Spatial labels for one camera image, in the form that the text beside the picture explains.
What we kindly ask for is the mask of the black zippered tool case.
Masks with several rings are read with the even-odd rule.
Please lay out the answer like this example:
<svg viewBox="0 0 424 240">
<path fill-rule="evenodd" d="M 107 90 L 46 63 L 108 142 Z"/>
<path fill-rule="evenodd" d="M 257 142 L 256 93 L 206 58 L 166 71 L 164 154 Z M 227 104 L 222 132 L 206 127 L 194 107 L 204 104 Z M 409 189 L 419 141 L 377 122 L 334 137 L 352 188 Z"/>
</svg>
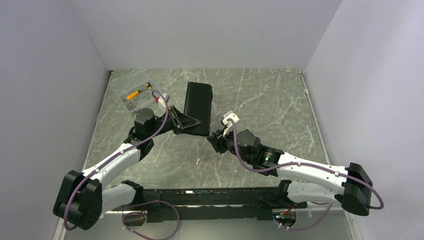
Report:
<svg viewBox="0 0 424 240">
<path fill-rule="evenodd" d="M 184 115 L 195 119 L 183 130 L 184 134 L 207 137 L 210 134 L 213 89 L 210 84 L 188 82 L 184 102 Z"/>
</svg>

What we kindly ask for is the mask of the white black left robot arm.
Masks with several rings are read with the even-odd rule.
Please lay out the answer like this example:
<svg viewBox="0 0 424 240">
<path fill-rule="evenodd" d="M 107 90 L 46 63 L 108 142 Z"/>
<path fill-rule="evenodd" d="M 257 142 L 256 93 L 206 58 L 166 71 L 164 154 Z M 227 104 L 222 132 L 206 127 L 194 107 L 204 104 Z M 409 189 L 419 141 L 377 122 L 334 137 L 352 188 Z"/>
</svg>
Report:
<svg viewBox="0 0 424 240">
<path fill-rule="evenodd" d="M 150 108 L 141 109 L 128 137 L 114 153 L 82 172 L 71 170 L 64 176 L 53 214 L 64 220 L 67 230 L 88 230 L 109 210 L 122 205 L 139 209 L 144 203 L 141 185 L 125 180 L 112 189 L 106 186 L 149 154 L 154 146 L 153 137 L 168 131 L 207 136 L 210 124 L 210 109 L 189 107 L 180 112 L 170 106 L 162 116 L 156 116 Z"/>
</svg>

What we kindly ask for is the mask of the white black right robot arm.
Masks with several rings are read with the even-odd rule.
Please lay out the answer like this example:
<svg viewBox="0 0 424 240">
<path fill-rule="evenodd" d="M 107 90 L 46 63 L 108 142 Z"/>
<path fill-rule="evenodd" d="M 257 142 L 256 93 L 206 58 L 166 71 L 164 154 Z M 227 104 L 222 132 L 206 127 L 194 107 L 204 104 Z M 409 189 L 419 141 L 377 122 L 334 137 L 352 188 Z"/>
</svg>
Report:
<svg viewBox="0 0 424 240">
<path fill-rule="evenodd" d="M 302 159 L 262 144 L 248 129 L 236 135 L 218 130 L 206 139 L 217 153 L 235 155 L 248 171 L 279 178 L 275 200 L 282 208 L 303 202 L 333 204 L 357 216 L 368 216 L 373 209 L 373 182 L 358 163 L 337 166 Z"/>
</svg>

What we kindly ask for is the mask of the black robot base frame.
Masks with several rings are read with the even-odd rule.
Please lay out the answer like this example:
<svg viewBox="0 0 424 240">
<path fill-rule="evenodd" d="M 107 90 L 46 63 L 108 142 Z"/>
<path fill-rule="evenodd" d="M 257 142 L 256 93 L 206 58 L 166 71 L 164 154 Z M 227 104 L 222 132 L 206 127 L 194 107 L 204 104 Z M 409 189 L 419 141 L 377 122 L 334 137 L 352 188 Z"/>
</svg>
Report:
<svg viewBox="0 0 424 240">
<path fill-rule="evenodd" d="M 277 191 L 277 187 L 145 189 L 138 206 L 123 205 L 113 211 L 143 211 L 147 223 L 161 223 L 177 219 L 271 221 L 280 212 L 307 208 L 306 202 L 290 203 Z"/>
</svg>

